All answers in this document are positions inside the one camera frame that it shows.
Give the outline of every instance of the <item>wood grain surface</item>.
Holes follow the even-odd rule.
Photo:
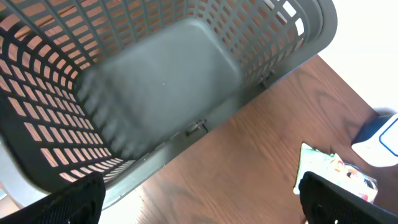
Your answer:
[[[123,223],[302,223],[292,189],[303,141],[375,177],[376,204],[398,213],[397,167],[371,167],[350,147],[375,116],[316,56],[103,211],[101,223],[111,214]]]

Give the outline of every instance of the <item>laundry basket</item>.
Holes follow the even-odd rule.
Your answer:
[[[93,171],[111,205],[336,31],[331,0],[2,0],[0,13],[0,182],[22,206]]]

